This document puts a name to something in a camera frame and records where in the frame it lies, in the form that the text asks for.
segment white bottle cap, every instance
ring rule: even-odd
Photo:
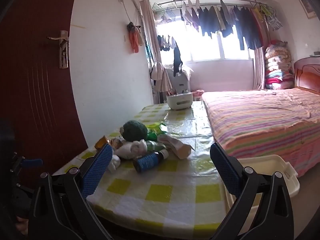
[[[166,159],[166,158],[169,156],[168,151],[165,150],[165,149],[161,150],[160,152],[161,152],[161,154],[163,155],[163,158],[164,158],[164,159]]]

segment blue textured pad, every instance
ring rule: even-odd
[[[105,173],[109,163],[112,160],[112,147],[107,144],[95,158],[90,169],[82,179],[81,194],[85,199],[87,196],[92,195],[96,190],[103,174]]]
[[[228,192],[239,197],[242,192],[241,178],[228,160],[225,151],[214,143],[210,148],[210,158],[217,168]]]

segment door handle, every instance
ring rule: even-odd
[[[59,68],[69,67],[69,37],[67,31],[60,31],[60,37],[47,37],[49,40],[59,41]]]

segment picture frame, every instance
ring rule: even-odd
[[[317,17],[316,12],[310,4],[309,0],[299,0],[299,2],[301,3],[308,19]]]

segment blue label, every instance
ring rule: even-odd
[[[137,160],[141,171],[146,171],[159,164],[158,154],[151,153]]]

